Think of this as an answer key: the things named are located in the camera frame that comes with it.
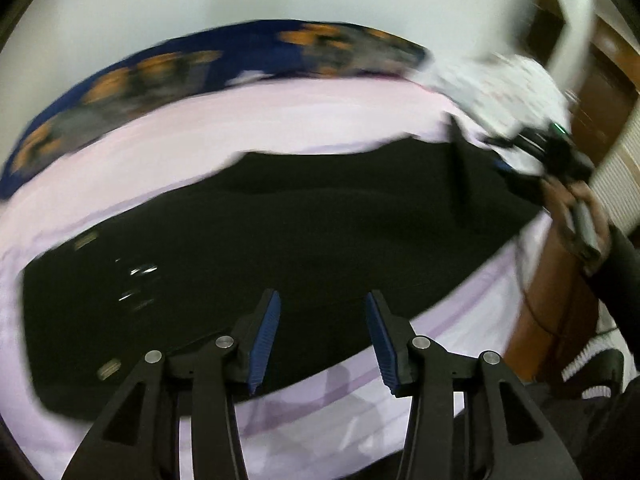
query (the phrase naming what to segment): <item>pillow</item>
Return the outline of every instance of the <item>pillow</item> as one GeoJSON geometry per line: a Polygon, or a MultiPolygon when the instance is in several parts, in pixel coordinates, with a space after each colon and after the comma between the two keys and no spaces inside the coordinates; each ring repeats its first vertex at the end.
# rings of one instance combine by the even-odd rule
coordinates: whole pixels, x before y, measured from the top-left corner
{"type": "Polygon", "coordinates": [[[347,23],[261,20],[165,41],[93,74],[29,124],[4,164],[8,198],[65,153],[187,96],[268,77],[405,75],[423,47],[347,23]]]}
{"type": "Polygon", "coordinates": [[[542,65],[524,56],[487,63],[453,60],[432,67],[419,81],[456,102],[485,130],[513,137],[526,124],[549,121],[570,131],[566,98],[542,65]]]}

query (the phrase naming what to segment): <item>white radiator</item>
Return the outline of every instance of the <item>white radiator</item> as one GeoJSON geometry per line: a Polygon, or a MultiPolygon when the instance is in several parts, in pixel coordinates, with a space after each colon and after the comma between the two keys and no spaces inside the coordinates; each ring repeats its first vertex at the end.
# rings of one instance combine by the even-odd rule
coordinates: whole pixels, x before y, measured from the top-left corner
{"type": "Polygon", "coordinates": [[[629,234],[640,223],[640,99],[591,182],[613,223],[629,234]]]}

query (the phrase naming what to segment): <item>bed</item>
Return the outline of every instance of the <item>bed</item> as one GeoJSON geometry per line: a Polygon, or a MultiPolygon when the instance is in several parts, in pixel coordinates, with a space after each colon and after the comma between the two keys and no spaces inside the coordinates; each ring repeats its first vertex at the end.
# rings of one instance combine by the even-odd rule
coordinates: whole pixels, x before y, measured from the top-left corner
{"type": "MultiPolygon", "coordinates": [[[[88,424],[48,412],[31,386],[20,312],[21,272],[31,260],[101,220],[229,166],[247,150],[365,152],[400,132],[443,142],[447,114],[459,118],[466,140],[480,145],[482,128],[452,101],[406,80],[259,82],[169,104],[62,156],[22,186],[0,217],[0,374],[12,378],[2,388],[0,413],[37,471],[59,478],[88,424]]],[[[544,214],[524,229],[527,276],[547,229],[544,214]]],[[[509,243],[413,324],[449,351],[503,352],[519,303],[509,243]]],[[[239,404],[249,475],[329,479],[354,472],[401,448],[409,404],[388,394],[371,348],[239,404]]],[[[182,478],[193,474],[188,428],[181,421],[182,478]]]]}
{"type": "Polygon", "coordinates": [[[549,121],[571,131],[566,98],[529,57],[436,60],[414,77],[448,96],[492,135],[513,137],[523,124],[546,128],[549,121]]]}

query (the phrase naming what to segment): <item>patterned blanket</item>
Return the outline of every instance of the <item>patterned blanket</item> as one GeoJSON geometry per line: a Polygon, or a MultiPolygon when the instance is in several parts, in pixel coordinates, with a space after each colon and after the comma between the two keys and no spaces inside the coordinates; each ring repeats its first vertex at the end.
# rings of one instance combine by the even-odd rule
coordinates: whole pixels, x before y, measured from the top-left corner
{"type": "Polygon", "coordinates": [[[54,160],[165,104],[263,78],[402,76],[423,47],[347,23],[262,20],[165,41],[93,74],[31,121],[0,178],[9,198],[54,160]]]}

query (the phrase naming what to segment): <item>metal screw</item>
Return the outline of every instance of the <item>metal screw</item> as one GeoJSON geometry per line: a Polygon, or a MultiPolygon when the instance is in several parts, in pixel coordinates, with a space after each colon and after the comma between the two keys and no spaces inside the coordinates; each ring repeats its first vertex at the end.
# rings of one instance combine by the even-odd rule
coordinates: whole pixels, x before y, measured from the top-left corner
{"type": "Polygon", "coordinates": [[[497,365],[500,362],[500,356],[495,352],[485,352],[482,356],[484,362],[490,365],[497,365]]]}
{"type": "Polygon", "coordinates": [[[150,350],[145,355],[145,361],[150,365],[157,363],[160,359],[162,359],[162,352],[159,350],[150,350]]]}
{"type": "Polygon", "coordinates": [[[216,346],[218,348],[229,348],[234,343],[234,339],[229,335],[221,335],[216,339],[216,346]]]}
{"type": "Polygon", "coordinates": [[[103,381],[107,377],[112,376],[118,370],[120,370],[120,366],[122,363],[118,359],[112,359],[108,363],[103,364],[100,368],[98,368],[98,378],[103,381]]]}
{"type": "Polygon", "coordinates": [[[82,249],[89,242],[93,242],[98,237],[98,231],[91,231],[89,234],[84,235],[82,238],[78,238],[74,242],[74,250],[82,249]]]}
{"type": "Polygon", "coordinates": [[[425,348],[429,348],[431,345],[431,340],[423,335],[419,335],[414,337],[411,341],[411,344],[420,350],[424,350],[425,348]]]}

